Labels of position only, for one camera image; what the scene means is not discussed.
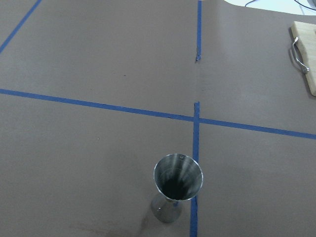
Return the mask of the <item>steel double jigger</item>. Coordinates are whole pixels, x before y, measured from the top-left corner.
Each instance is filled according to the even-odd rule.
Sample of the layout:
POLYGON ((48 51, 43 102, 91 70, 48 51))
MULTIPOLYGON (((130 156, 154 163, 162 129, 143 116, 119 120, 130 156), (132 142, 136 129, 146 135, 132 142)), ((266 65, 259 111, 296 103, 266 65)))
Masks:
POLYGON ((175 222, 182 213, 182 202, 192 200, 203 186, 203 172, 192 157, 168 154, 153 170, 158 193, 151 201, 153 215, 163 223, 175 222))

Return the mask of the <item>bamboo cutting board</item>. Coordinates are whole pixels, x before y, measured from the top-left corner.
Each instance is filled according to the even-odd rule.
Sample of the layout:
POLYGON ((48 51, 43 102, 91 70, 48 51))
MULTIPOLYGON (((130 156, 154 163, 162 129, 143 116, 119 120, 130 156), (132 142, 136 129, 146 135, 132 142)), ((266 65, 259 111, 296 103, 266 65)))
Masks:
POLYGON ((305 75, 311 95, 316 95, 316 25, 294 21, 291 26, 293 59, 305 75))

